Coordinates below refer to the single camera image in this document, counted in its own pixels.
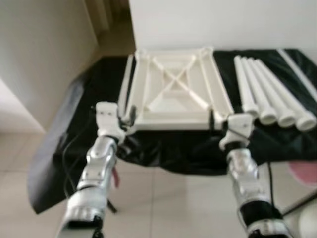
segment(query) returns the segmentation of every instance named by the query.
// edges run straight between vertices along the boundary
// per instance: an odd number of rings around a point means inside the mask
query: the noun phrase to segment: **wire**
[[[282,216],[287,216],[287,215],[293,213],[297,209],[302,208],[303,206],[307,205],[308,203],[314,201],[315,199],[317,199],[317,190],[312,192],[308,196],[304,197],[300,201],[296,202],[291,207],[286,208],[285,211],[282,213]]]
[[[69,168],[69,175],[71,174],[71,171],[72,171],[72,169],[75,167],[75,165],[78,163],[78,161],[79,161],[79,159],[80,158],[82,158],[83,157],[83,155],[80,155],[80,156],[78,156],[77,158],[76,158],[76,160],[73,162],[73,164],[70,166],[70,168]],[[66,196],[66,198],[67,199],[69,199],[70,198],[70,195],[69,195],[69,193],[68,193],[68,191],[67,191],[67,182],[69,181],[69,179],[65,179],[64,180],[64,184],[63,184],[63,190],[64,190],[64,194],[65,194],[65,196]]]
[[[268,168],[268,176],[269,176],[269,190],[271,194],[271,204],[273,207],[275,207],[274,190],[273,190],[273,173],[272,173],[272,166],[270,161],[267,162],[267,168]]]
[[[246,137],[245,135],[243,135],[243,134],[241,134],[241,133],[239,133],[239,132],[237,132],[237,131],[235,131],[235,130],[233,130],[233,129],[231,129],[231,128],[228,128],[228,130],[231,131],[232,133],[238,135],[238,136],[241,136],[241,137],[242,137],[243,139],[245,139],[245,140],[249,140],[248,137]]]
[[[80,132],[66,145],[65,149],[63,150],[63,153],[62,153],[62,166],[63,166],[63,169],[64,169],[64,172],[65,172],[65,175],[66,175],[66,178],[65,178],[65,181],[64,181],[64,186],[63,186],[63,190],[64,190],[64,193],[65,193],[65,196],[66,198],[68,199],[69,198],[69,194],[67,192],[67,181],[70,182],[71,184],[71,187],[73,189],[73,192],[76,191],[76,187],[75,187],[75,183],[73,181],[73,179],[71,178],[71,170],[73,169],[73,167],[76,165],[76,163],[79,161],[79,159],[82,157],[79,156],[75,159],[75,161],[71,164],[70,166],[70,169],[68,169],[67,167],[67,164],[66,164],[66,152],[67,150],[70,148],[70,146],[84,133],[84,131],[88,128],[89,124],[90,124],[90,120],[91,120],[91,111],[89,111],[89,117],[88,117],[88,120],[85,124],[85,126],[80,130]]]

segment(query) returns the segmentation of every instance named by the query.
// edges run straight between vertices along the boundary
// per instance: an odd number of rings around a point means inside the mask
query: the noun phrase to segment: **floor tile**
[[[0,189],[1,189],[1,186],[2,186],[2,181],[3,181],[3,178],[4,178],[5,173],[6,173],[6,172],[1,172],[1,171],[0,171]]]
[[[301,211],[294,212],[293,214],[285,217],[285,222],[288,225],[289,229],[292,232],[292,235],[296,238],[300,238],[299,232],[299,218]]]
[[[118,190],[110,201],[118,209],[106,214],[104,233],[112,238],[149,238],[152,204],[152,174],[121,173]]]
[[[170,171],[167,171],[161,167],[154,167],[154,173],[166,173],[166,174],[170,174]]]
[[[119,173],[152,173],[154,168],[143,167],[133,163],[125,162],[121,159],[118,160],[116,168]]]
[[[153,238],[244,237],[236,210],[227,176],[155,173]]]
[[[269,192],[267,165],[261,165],[259,171],[260,180]],[[281,210],[316,190],[298,183],[290,173],[287,162],[272,163],[272,176],[275,204]]]
[[[0,134],[0,171],[6,171],[28,140],[28,134]]]
[[[42,142],[44,135],[30,134],[27,142],[14,158],[13,163],[9,166],[9,171],[28,171],[33,156]]]
[[[275,205],[281,212],[285,211],[285,208],[292,206],[314,190],[316,190],[316,188],[313,189],[311,187],[302,186],[290,174],[274,177]],[[296,235],[298,235],[298,218],[300,212],[301,210],[286,217],[290,229]]]
[[[0,237],[53,238],[64,213],[64,204],[36,215],[26,191],[24,172],[6,172],[0,188]]]

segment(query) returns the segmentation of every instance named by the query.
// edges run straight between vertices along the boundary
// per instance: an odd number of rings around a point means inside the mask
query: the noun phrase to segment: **metal stand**
[[[109,208],[109,210],[110,210],[113,214],[116,214],[116,213],[118,212],[118,210],[117,210],[116,207],[110,202],[110,200],[108,200],[107,207]]]
[[[317,190],[315,192],[311,193],[310,195],[304,197],[302,200],[296,202],[292,206],[288,207],[287,209],[285,209],[285,211],[283,212],[282,215],[287,216],[287,215],[295,212],[296,210],[304,207],[305,205],[307,205],[311,201],[314,201],[315,199],[317,199]]]

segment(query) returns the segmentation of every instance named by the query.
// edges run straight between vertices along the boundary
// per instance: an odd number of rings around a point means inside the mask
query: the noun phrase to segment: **white wall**
[[[316,0],[130,0],[137,48],[317,48]]]
[[[0,78],[0,132],[44,132],[41,125]]]
[[[96,46],[82,0],[0,0],[0,77],[43,127]]]

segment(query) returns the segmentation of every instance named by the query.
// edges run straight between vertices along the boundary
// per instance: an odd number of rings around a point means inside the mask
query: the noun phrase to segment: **tripod leg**
[[[114,207],[114,205],[110,202],[110,200],[108,200],[107,207],[110,209],[110,211],[111,211],[113,214],[116,214],[116,213],[118,212],[118,210]]]

